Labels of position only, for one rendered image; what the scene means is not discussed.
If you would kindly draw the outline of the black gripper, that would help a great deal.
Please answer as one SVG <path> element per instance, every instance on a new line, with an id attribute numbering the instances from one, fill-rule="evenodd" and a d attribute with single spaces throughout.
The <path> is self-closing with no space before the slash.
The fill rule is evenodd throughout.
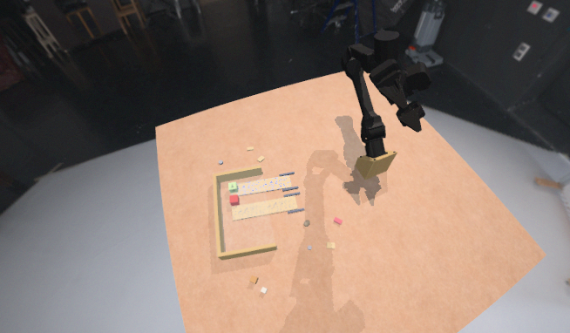
<path id="1" fill-rule="evenodd" d="M 424 109 L 418 101 L 407 104 L 406 99 L 411 94 L 411 89 L 403 71 L 395 59 L 385 60 L 374 70 L 370 71 L 370 81 L 386 97 L 391 105 L 396 105 L 396 116 L 403 126 L 408 126 L 415 132 L 420 132 L 420 119 L 425 116 Z M 405 82 L 404 82 L 405 81 Z"/>

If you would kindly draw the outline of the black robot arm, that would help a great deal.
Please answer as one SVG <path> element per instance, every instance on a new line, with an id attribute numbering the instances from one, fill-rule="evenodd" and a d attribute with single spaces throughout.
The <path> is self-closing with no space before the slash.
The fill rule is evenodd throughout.
<path id="1" fill-rule="evenodd" d="M 361 139 L 365 144 L 366 156 L 376 158 L 388 154 L 384 150 L 383 138 L 386 138 L 386 126 L 380 115 L 374 113 L 369 91 L 364 79 L 364 71 L 369 74 L 385 60 L 398 59 L 399 33 L 397 31 L 377 31 L 374 36 L 374 50 L 362 44 L 349 45 L 341 59 L 341 66 L 352 80 L 358 97 L 363 118 L 361 121 Z M 403 70 L 406 82 L 412 90 L 423 91 L 430 88 L 430 72 L 424 62 L 416 63 Z M 404 82 L 405 82 L 404 81 Z"/>

